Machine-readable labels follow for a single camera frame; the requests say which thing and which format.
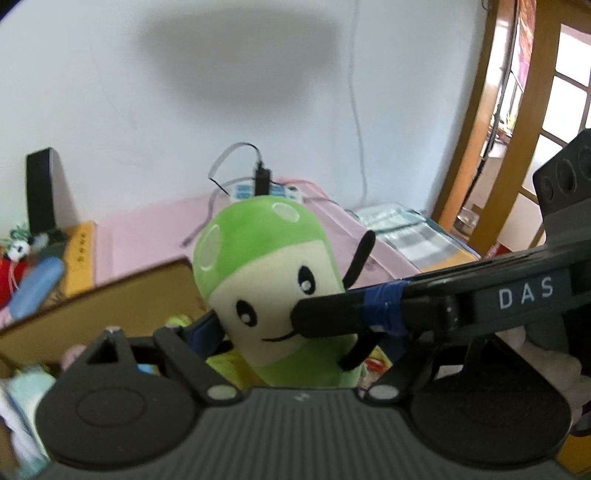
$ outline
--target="black plug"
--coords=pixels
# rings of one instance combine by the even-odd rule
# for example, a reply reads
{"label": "black plug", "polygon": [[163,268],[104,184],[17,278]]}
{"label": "black plug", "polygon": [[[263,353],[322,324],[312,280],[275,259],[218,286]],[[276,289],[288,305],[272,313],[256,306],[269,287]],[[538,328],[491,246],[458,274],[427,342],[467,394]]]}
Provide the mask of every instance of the black plug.
{"label": "black plug", "polygon": [[271,170],[265,168],[262,161],[256,162],[255,169],[255,197],[271,193]]}

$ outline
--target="pink tablecloth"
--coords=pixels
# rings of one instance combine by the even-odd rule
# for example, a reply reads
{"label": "pink tablecloth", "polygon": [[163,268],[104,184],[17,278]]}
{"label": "pink tablecloth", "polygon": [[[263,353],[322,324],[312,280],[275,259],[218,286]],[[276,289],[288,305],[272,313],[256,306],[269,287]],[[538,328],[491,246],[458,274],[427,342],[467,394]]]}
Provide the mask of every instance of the pink tablecloth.
{"label": "pink tablecloth", "polygon": [[[326,197],[315,184],[301,181],[298,187],[310,199],[305,205],[324,225],[343,275],[365,228],[341,207],[322,200]],[[208,200],[209,194],[115,214],[97,222],[96,284],[181,257],[191,258],[195,242],[187,248],[182,248],[181,242],[206,219]],[[226,205],[227,197],[218,195],[215,212]],[[418,270],[404,257],[378,241],[355,286],[374,285],[416,273]]]}

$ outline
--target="white wall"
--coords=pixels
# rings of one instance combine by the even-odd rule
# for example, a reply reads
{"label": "white wall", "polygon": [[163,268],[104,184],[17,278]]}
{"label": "white wall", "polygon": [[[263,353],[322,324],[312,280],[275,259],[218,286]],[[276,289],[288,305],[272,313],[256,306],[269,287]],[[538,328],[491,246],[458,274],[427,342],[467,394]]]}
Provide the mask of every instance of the white wall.
{"label": "white wall", "polygon": [[[361,193],[346,84],[353,0],[22,0],[0,23],[0,233],[24,157],[53,146],[62,225],[209,191],[229,144],[276,176]],[[368,203],[431,208],[482,42],[480,0],[361,0],[355,88]],[[249,175],[236,153],[221,180]]]}

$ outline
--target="plaid cloth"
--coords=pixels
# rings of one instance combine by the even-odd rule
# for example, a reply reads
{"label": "plaid cloth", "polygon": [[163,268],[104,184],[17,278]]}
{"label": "plaid cloth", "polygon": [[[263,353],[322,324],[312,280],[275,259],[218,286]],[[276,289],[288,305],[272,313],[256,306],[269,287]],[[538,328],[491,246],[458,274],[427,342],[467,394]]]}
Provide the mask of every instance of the plaid cloth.
{"label": "plaid cloth", "polygon": [[396,249],[421,272],[478,260],[478,255],[441,230],[432,220],[401,206],[355,212],[361,224]]}

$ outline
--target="green plush toy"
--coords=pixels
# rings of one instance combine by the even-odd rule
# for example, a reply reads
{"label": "green plush toy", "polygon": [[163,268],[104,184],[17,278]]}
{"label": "green plush toy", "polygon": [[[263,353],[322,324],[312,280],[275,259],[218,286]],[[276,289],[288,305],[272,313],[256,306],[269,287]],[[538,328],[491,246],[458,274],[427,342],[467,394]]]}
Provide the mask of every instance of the green plush toy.
{"label": "green plush toy", "polygon": [[326,234],[307,208],[258,196],[223,209],[203,231],[195,281],[230,340],[275,387],[354,387],[361,368],[338,366],[355,335],[306,339],[290,314],[304,298],[345,289]]}

